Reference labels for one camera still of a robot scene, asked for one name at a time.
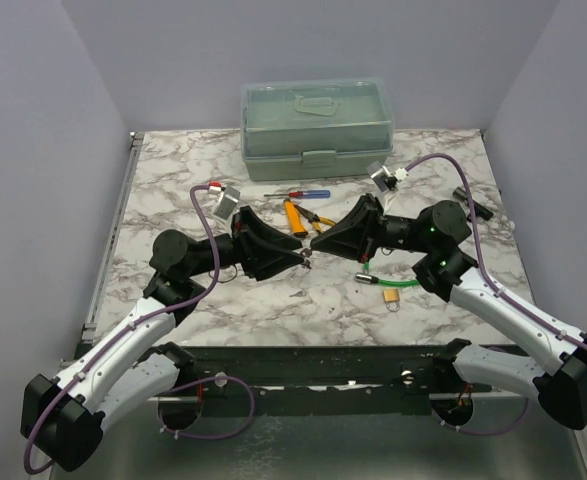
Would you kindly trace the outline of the green cable lock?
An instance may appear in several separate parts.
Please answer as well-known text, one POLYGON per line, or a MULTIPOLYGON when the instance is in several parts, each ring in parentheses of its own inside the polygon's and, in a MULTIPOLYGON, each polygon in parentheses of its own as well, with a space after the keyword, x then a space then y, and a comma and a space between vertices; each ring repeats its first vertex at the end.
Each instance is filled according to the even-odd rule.
POLYGON ((362 271, 355 274, 355 280, 359 283, 367 285, 379 285, 386 288, 411 288, 419 285, 417 280, 391 280, 372 275, 370 272, 370 265, 365 262, 362 266, 362 271))

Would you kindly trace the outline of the silver key bunch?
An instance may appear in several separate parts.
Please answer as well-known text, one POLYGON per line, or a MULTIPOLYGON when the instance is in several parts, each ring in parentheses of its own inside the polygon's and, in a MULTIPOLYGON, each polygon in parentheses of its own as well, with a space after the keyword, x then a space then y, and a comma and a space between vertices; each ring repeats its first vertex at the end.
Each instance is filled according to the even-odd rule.
POLYGON ((304 257, 302 266, 307 269, 311 269, 310 257, 312 256, 312 250, 310 248, 304 248, 300 251, 300 254, 304 257))

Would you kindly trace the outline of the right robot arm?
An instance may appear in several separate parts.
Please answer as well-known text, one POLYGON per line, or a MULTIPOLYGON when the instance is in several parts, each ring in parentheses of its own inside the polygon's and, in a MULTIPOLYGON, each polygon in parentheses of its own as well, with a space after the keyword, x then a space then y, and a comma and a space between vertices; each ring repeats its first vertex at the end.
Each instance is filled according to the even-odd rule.
POLYGON ((472 233, 462 207, 440 201, 414 218, 384 213, 370 194, 311 242, 314 251, 364 263, 378 249, 422 254, 419 285, 481 318, 523 350, 517 356, 465 340, 451 343, 433 367, 442 390, 484 384, 536 401, 559 424, 587 426, 587 333, 513 294, 459 247, 472 233))

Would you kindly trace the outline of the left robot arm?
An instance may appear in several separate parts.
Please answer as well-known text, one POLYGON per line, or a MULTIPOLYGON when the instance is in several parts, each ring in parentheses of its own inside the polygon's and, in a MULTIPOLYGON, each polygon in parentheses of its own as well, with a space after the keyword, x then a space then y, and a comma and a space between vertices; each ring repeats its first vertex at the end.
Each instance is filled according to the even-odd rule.
POLYGON ((114 329, 53 378, 35 376, 26 386, 20 432, 27 440, 25 470, 38 448, 66 471, 83 465, 104 434, 151 397, 187 393, 195 380, 190 358, 175 345, 156 347, 211 292, 197 275, 219 277, 240 265, 257 281, 304 263, 302 243, 260 220, 249 207, 232 217, 227 234, 196 241, 177 230, 159 234, 150 265, 155 273, 142 297, 114 329))

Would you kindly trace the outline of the orange utility knife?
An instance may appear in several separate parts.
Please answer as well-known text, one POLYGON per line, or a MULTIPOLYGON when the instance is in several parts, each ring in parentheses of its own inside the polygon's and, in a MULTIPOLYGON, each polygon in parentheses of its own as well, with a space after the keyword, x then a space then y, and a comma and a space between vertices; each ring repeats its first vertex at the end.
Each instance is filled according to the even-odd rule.
POLYGON ((308 235, 307 230, 302 224, 302 220, 296 205, 289 199, 283 201, 286 217, 288 220, 289 228, 291 233, 296 238, 306 238, 308 235))

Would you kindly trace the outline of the blue red screwdriver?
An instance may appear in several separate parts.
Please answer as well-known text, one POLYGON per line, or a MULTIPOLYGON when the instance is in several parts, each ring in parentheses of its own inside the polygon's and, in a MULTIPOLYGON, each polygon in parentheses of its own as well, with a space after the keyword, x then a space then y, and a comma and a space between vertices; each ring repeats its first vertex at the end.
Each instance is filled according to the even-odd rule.
POLYGON ((264 194, 265 198, 308 198, 308 199, 325 199, 331 197, 331 191, 326 189, 319 190, 297 190, 284 193, 264 194))

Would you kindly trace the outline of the brass padlock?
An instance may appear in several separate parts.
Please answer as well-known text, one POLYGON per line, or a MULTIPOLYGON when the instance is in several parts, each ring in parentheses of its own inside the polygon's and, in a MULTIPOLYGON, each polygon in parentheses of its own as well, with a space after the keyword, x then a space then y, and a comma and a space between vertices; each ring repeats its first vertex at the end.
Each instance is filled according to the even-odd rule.
POLYGON ((388 311, 397 312, 399 310, 400 294, 398 289, 384 289, 383 298, 388 311))

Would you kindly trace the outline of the green plastic toolbox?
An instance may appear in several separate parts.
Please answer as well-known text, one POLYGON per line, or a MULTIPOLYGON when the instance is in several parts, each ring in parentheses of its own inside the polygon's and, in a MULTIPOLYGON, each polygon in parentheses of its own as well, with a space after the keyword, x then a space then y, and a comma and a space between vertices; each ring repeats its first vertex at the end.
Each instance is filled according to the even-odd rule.
POLYGON ((241 154, 253 181, 364 175, 389 157, 394 131, 378 78, 242 87, 241 154))

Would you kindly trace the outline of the yellow handled pliers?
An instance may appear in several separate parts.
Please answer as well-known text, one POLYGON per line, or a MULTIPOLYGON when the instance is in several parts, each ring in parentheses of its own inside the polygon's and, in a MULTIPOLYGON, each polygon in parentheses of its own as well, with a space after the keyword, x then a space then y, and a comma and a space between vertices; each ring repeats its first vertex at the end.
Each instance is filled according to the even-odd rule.
POLYGON ((313 229, 320 234, 322 232, 322 225, 328 226, 329 228, 333 227, 335 225, 335 222, 333 220, 330 220, 328 218, 322 217, 318 214, 316 214, 315 212, 312 212, 298 204, 294 205, 295 209, 298 211, 298 213, 304 217, 313 227, 313 229))

